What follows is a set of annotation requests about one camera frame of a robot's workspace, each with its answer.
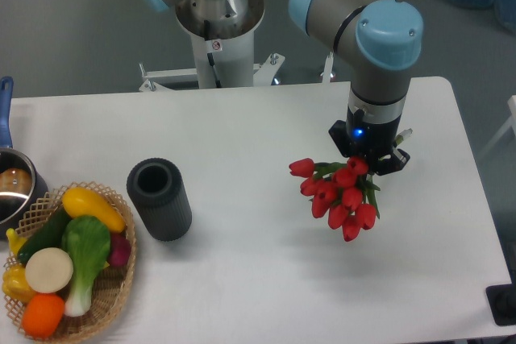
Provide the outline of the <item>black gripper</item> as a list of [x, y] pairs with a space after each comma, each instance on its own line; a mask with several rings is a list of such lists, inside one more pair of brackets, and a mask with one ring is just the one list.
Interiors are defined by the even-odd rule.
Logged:
[[384, 176], [400, 172], [410, 161], [410, 155], [402, 149], [391, 151], [401, 116], [394, 105], [349, 106], [346, 122], [337, 120], [328, 133], [343, 157], [382, 156], [373, 161], [369, 173]]

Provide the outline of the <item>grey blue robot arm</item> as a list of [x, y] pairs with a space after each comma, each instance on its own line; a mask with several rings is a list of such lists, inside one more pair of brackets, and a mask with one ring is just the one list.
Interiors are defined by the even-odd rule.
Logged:
[[[145, 0], [174, 9], [190, 35], [198, 84], [253, 86], [253, 34], [264, 0]], [[372, 174], [402, 170], [409, 155], [395, 142], [422, 47], [423, 20], [411, 0], [289, 0], [288, 12], [306, 35], [353, 70], [347, 117], [329, 133], [341, 155], [362, 156]]]

